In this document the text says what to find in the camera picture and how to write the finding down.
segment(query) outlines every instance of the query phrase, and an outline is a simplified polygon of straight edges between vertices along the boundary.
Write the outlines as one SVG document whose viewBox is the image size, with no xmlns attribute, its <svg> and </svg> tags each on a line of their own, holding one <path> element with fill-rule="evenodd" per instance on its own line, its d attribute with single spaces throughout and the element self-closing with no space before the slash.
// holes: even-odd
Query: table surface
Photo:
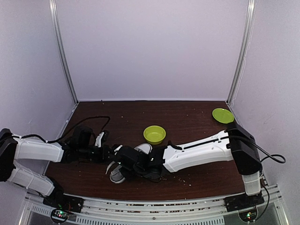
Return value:
<svg viewBox="0 0 300 225">
<path fill-rule="evenodd" d="M 68 127 L 89 116 L 108 115 L 110 131 L 106 144 L 123 144 L 135 147 L 145 143 L 143 130 L 160 125 L 166 130 L 162 144 L 199 140 L 221 130 L 226 125 L 211 115 L 215 108 L 227 108 L 225 102 L 205 101 L 132 101 L 132 102 L 81 102 Z M 85 121 L 97 134 L 105 119 Z M 159 183 L 142 178 L 114 184 L 105 175 L 107 164 L 50 163 L 46 175 L 57 180 L 65 192 L 86 197 L 118 200 L 161 201 L 196 199 L 235 194 L 244 191 L 243 181 L 235 163 L 215 162 L 198 165 L 172 173 Z"/>
</svg>

